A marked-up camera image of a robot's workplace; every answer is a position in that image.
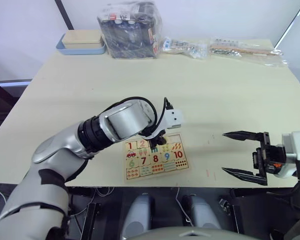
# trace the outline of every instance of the cartoon car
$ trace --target cartoon car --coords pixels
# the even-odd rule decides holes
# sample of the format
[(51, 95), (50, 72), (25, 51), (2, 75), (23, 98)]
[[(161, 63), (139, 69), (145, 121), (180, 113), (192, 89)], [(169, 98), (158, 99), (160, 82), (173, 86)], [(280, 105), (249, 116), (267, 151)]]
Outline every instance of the cartoon car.
[(127, 158), (133, 158), (135, 157), (137, 154), (133, 151), (128, 152), (128, 154), (126, 155)]

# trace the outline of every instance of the lid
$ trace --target lid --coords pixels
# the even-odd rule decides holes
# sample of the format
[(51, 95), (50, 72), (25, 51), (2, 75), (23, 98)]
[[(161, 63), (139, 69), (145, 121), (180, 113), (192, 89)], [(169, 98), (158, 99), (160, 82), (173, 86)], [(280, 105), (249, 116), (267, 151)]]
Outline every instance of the lid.
[(63, 39), (63, 44), (98, 44), (101, 43), (101, 32), (94, 30), (68, 30)]

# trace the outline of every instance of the printed number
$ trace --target printed number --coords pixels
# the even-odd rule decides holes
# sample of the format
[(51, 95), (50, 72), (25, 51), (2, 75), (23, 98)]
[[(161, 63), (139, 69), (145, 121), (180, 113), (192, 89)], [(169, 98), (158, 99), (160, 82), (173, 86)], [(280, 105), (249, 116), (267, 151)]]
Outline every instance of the printed number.
[(178, 151), (178, 152), (174, 151), (173, 153), (175, 155), (175, 158), (178, 158), (178, 157), (182, 158), (182, 156), (183, 156), (182, 151)]
[(145, 147), (145, 140), (141, 140), (140, 143), (141, 143), (140, 147), (144, 148)]

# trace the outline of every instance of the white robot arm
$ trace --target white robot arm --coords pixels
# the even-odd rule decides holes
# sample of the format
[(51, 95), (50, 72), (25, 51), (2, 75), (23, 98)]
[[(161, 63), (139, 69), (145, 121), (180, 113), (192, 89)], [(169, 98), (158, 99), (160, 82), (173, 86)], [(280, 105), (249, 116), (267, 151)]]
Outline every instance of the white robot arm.
[(139, 134), (154, 148), (166, 143), (165, 129), (182, 122), (181, 111), (166, 98), (158, 120), (150, 101), (130, 97), (50, 137), (35, 150), (29, 171), (0, 214), (0, 240), (64, 239), (69, 204), (65, 182), (112, 144)]

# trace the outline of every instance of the packaged item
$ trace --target packaged item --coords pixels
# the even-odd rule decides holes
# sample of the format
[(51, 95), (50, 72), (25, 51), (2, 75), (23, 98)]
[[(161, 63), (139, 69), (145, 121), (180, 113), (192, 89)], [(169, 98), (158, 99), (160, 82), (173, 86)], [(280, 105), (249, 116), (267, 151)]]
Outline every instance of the packaged item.
[(247, 44), (238, 40), (213, 38), (210, 41), (210, 53), (266, 66), (280, 67), (287, 65), (287, 61), (282, 58), (282, 51), (273, 47)]
[(184, 54), (194, 59), (205, 59), (209, 55), (208, 45), (206, 43), (192, 43), (180, 41), (166, 37), (162, 42), (164, 53)]
[(155, 58), (162, 19), (151, 1), (109, 4), (98, 16), (109, 53), (114, 58)]

